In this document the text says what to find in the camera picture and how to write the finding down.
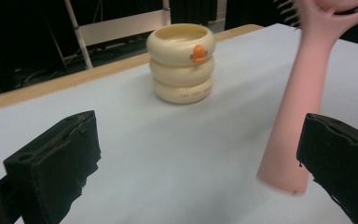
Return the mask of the cream ribbed cup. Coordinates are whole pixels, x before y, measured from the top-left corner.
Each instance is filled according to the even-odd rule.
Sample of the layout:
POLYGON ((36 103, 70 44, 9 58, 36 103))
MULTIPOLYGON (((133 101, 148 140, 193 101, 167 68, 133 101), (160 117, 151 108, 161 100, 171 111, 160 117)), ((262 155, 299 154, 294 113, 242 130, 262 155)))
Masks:
POLYGON ((156 96, 174 104, 192 104, 213 86, 213 32, 201 25, 178 23, 154 31, 146 41, 156 96))

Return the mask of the white desk frame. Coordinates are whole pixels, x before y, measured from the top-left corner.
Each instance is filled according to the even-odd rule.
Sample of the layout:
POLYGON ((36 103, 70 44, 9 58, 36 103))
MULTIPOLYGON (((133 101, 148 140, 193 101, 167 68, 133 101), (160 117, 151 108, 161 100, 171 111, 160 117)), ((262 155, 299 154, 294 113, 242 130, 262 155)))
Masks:
POLYGON ((79 25, 70 0, 63 0, 87 69, 93 67, 88 46, 123 37, 151 32, 171 23, 169 0, 161 0, 162 9, 108 21, 79 25))

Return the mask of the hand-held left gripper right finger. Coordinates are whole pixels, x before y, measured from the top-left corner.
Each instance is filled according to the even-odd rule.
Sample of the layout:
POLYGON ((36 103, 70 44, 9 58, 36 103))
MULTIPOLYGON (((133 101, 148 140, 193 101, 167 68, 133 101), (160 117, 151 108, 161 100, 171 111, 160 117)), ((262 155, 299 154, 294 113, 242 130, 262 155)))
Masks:
POLYGON ((296 158, 358 224, 358 130, 323 115, 307 114, 296 158))

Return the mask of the pink hairbrush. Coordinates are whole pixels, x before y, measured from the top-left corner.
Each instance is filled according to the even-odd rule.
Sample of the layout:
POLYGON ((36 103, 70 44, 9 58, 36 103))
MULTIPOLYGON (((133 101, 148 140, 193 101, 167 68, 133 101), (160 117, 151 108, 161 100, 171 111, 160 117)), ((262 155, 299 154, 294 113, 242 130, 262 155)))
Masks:
POLYGON ((257 177, 294 195, 306 191, 309 178, 296 158, 304 118, 320 111, 332 48, 358 24, 358 14, 334 14, 337 1, 273 0, 284 20, 301 30, 301 37, 257 177))

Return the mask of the light blue mat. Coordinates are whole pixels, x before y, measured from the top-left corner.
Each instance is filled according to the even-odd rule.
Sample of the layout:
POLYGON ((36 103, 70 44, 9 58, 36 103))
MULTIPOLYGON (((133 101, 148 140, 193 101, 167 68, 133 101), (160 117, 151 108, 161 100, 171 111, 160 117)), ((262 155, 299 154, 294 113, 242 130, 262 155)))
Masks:
POLYGON ((297 29, 219 35, 211 94, 160 101, 146 55, 0 95, 4 159, 59 120, 94 110, 102 157, 62 224, 351 224, 316 183, 293 196, 256 176, 297 29))

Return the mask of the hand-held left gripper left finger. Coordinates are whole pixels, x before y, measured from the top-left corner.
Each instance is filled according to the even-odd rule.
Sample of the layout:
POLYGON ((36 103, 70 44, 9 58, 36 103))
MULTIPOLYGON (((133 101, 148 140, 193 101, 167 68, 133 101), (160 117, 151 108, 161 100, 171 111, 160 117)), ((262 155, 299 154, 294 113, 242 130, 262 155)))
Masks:
POLYGON ((101 158, 94 111, 62 119, 4 160, 8 214, 25 224, 59 224, 101 158))

